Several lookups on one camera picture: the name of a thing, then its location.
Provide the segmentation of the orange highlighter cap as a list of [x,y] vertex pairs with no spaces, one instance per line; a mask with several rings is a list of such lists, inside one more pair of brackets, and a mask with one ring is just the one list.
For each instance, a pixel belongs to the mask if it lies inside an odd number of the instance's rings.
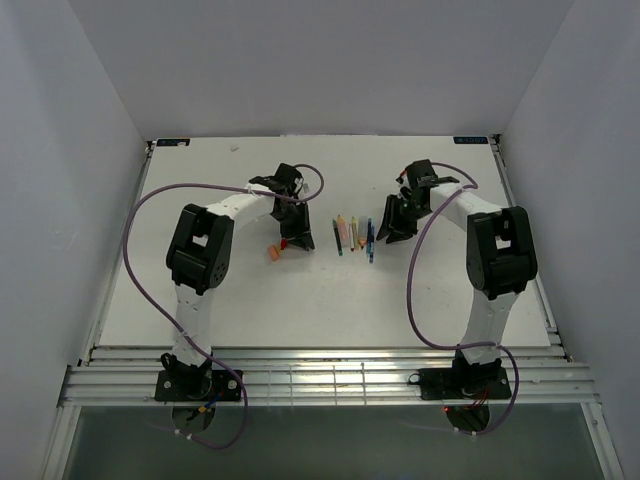
[[277,245],[270,245],[267,249],[268,256],[272,262],[276,262],[280,258],[280,248]]

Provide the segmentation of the orange highlighter pen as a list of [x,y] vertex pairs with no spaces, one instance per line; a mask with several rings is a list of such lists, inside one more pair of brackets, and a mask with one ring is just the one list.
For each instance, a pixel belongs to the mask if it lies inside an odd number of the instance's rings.
[[361,216],[358,219],[358,224],[357,224],[357,240],[361,249],[364,249],[367,247],[368,236],[369,236],[369,218],[366,216]]

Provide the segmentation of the thin yellow pen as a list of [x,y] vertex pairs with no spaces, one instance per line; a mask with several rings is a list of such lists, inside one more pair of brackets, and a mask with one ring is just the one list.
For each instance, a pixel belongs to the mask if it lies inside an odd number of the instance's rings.
[[353,249],[355,250],[361,248],[358,234],[358,220],[355,216],[352,216],[351,218],[351,238]]

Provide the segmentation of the blue gel pen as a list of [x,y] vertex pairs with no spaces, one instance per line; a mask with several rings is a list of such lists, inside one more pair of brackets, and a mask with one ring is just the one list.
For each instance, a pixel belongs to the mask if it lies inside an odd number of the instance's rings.
[[374,261],[374,247],[375,247],[375,225],[372,218],[368,219],[368,260],[369,263]]

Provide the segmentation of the pink pencil-shaped pen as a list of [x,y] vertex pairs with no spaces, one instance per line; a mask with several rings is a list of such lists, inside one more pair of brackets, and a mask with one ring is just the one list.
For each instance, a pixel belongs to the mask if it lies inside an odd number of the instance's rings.
[[338,232],[341,240],[341,244],[344,248],[350,247],[349,229],[345,218],[342,215],[338,215],[336,218]]

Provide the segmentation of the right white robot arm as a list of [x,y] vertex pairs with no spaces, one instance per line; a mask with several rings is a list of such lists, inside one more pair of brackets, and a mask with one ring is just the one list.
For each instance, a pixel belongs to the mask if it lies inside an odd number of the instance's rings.
[[404,187],[386,199],[378,240],[395,243],[427,231],[417,223],[438,216],[466,235],[465,267],[473,298],[465,334],[449,346],[454,359],[448,368],[421,369],[417,386],[425,399],[469,398],[488,394],[508,399],[510,386],[501,357],[502,338],[512,307],[534,280],[538,263],[529,217],[522,207],[501,207],[452,183]]

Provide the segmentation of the thin red-tipped pen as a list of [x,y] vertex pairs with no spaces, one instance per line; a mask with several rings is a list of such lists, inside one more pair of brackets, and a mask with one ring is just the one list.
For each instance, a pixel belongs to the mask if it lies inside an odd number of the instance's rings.
[[354,252],[357,247],[357,227],[354,225],[353,221],[350,221],[348,224],[348,232],[350,251]]

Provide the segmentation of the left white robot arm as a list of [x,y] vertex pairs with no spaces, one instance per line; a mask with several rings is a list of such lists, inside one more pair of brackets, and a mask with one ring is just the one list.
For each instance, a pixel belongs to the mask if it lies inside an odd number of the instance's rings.
[[212,376],[201,368],[211,353],[211,310],[215,289],[225,279],[233,238],[244,226],[264,216],[279,223],[280,236],[287,244],[311,251],[309,209],[299,199],[304,189],[302,173],[280,165],[271,176],[257,176],[236,193],[206,206],[189,204],[183,208],[166,256],[177,295],[177,323],[184,329],[175,335],[169,368],[186,367],[177,378],[178,388],[190,399],[205,397]]

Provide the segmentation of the teal gel pen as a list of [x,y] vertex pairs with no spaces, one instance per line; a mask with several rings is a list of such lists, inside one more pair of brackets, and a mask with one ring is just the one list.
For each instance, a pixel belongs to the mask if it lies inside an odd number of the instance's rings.
[[374,225],[371,218],[367,219],[367,241],[366,241],[366,255],[369,263],[373,263],[373,247],[374,247]]

